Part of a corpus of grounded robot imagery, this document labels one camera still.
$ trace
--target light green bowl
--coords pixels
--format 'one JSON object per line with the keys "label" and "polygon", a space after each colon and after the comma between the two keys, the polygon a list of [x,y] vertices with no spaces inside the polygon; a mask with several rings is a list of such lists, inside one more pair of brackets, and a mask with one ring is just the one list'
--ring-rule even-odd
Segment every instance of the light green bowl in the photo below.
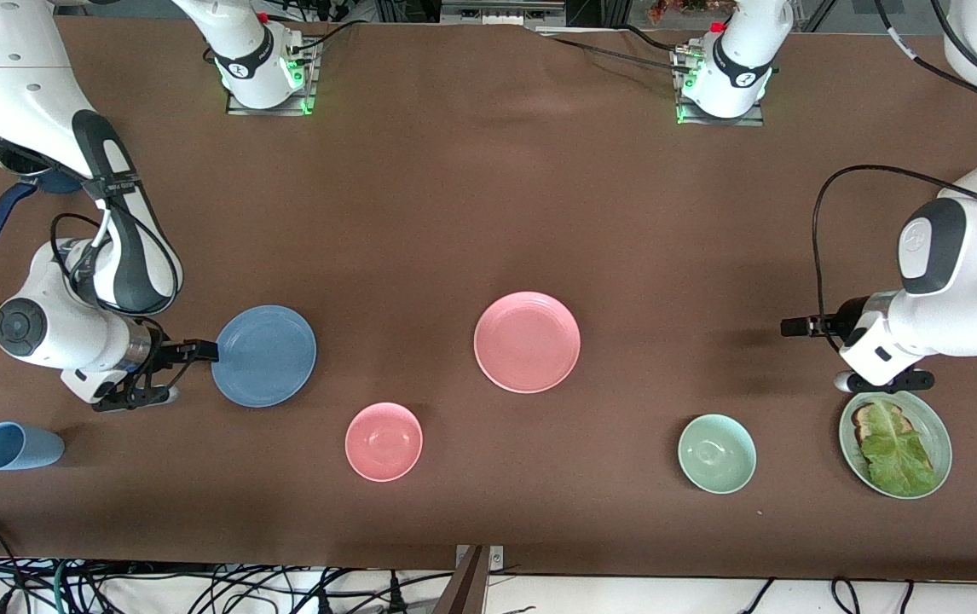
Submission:
{"label": "light green bowl", "polygon": [[[856,413],[856,409],[862,408],[864,405],[870,403],[871,401],[882,400],[889,401],[895,405],[898,405],[902,409],[902,415],[909,419],[910,424],[913,425],[914,431],[917,431],[921,435],[921,445],[924,446],[924,451],[928,454],[928,459],[932,462],[932,469],[936,471],[936,478],[939,478],[939,483],[936,484],[935,489],[931,489],[928,493],[917,495],[915,497],[901,497],[898,495],[891,495],[886,492],[886,490],[879,489],[878,486],[871,484],[867,472],[867,459],[864,458],[863,452],[859,451],[859,442],[856,442],[856,427],[852,424],[852,414]],[[844,454],[844,460],[847,460],[848,466],[852,468],[852,472],[856,474],[856,478],[859,478],[864,484],[867,484],[877,493],[883,493],[887,497],[893,497],[895,499],[920,499],[922,497],[928,497],[928,495],[935,493],[940,486],[944,485],[947,481],[948,475],[951,473],[951,438],[947,435],[947,428],[944,427],[944,422],[939,419],[936,412],[932,411],[932,408],[928,406],[927,403],[921,400],[920,397],[914,396],[909,392],[897,392],[894,394],[887,394],[886,392],[860,392],[852,397],[851,401],[848,401],[848,405],[844,407],[844,412],[841,413],[841,423],[838,426],[838,439],[841,443],[841,452]]]}
{"label": "light green bowl", "polygon": [[682,431],[679,464],[699,489],[726,495],[754,476],[757,450],[743,425],[725,415],[707,414]]}

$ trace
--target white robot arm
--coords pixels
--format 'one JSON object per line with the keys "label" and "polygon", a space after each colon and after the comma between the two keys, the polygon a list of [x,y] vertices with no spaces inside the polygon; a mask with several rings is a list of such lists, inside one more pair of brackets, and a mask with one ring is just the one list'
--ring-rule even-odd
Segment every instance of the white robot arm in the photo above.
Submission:
{"label": "white robot arm", "polygon": [[[174,1],[208,38],[239,102],[267,108],[293,91],[283,65],[286,28],[260,23],[246,0]],[[0,0],[0,137],[84,179],[103,212],[92,240],[38,250],[26,283],[1,304],[0,346],[62,370],[72,392],[100,411],[169,402],[174,391],[151,385],[150,373],[218,354],[207,342],[166,343],[131,319],[170,306],[181,262],[118,133],[76,83],[45,0]]]}
{"label": "white robot arm", "polygon": [[[977,1],[956,0],[957,38],[977,58]],[[977,86],[977,66],[947,40],[947,58]],[[957,182],[977,192],[977,168]],[[848,300],[832,315],[784,320],[785,337],[839,337],[853,372],[839,374],[842,390],[918,390],[932,374],[914,369],[933,354],[977,356],[977,199],[955,190],[921,206],[898,239],[902,290]]]}
{"label": "white robot arm", "polygon": [[886,385],[925,356],[977,356],[977,200],[918,209],[898,241],[902,290],[871,295],[841,357]]}
{"label": "white robot arm", "polygon": [[743,116],[764,96],[793,17],[788,0],[738,0],[726,27],[700,39],[702,59],[682,93],[709,115]]}

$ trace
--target brown table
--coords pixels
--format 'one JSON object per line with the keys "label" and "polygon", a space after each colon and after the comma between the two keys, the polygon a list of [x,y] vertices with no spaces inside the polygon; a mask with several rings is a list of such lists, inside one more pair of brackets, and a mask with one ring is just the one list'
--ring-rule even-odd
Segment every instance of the brown table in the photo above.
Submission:
{"label": "brown table", "polygon": [[[480,542],[530,572],[977,579],[977,359],[925,361],[955,469],[894,501],[836,446],[842,362],[778,337],[812,311],[809,221],[832,171],[977,165],[977,98],[889,39],[792,36],[766,127],[714,128],[675,124],[665,72],[518,27],[353,28],[298,119],[224,116],[188,22],[61,30],[185,263],[166,329],[214,339],[254,304],[286,304],[321,349],[277,408],[236,407],[198,366],[177,404],[114,415],[0,351],[0,420],[68,444],[59,466],[0,473],[22,554],[446,568],[454,544]],[[583,39],[660,58],[628,35]],[[915,43],[941,61],[938,39]],[[10,182],[0,171],[0,192]],[[833,306],[895,287],[895,235],[933,193],[879,174],[833,188]],[[81,194],[18,207],[0,300],[64,210],[94,212]],[[583,333],[573,374],[530,397],[471,352],[481,310],[528,288]],[[342,440],[383,400],[417,413],[425,446],[405,478],[373,484]],[[734,495],[700,492],[673,459],[707,412],[757,442]]]}

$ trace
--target blue plate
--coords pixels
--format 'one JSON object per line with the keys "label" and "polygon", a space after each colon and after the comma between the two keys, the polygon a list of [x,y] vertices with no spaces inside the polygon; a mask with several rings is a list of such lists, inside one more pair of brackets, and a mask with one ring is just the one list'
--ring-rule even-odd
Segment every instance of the blue plate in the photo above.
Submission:
{"label": "blue plate", "polygon": [[238,314],[216,343],[216,388],[247,408],[269,408],[290,399],[306,384],[318,354],[314,331],[303,316],[278,304]]}

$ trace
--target pink plate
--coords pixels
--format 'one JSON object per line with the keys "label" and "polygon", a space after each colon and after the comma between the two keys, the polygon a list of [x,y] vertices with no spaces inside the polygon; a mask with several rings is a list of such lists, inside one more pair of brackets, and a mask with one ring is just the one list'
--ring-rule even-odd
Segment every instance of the pink plate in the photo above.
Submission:
{"label": "pink plate", "polygon": [[511,392],[543,392],[564,381],[579,359],[579,327],[559,300],[509,294],[485,310],[473,331],[477,364]]}
{"label": "pink plate", "polygon": [[417,416],[396,403],[375,403],[357,413],[344,435],[352,469],[372,482],[390,482],[417,464],[423,443]]}

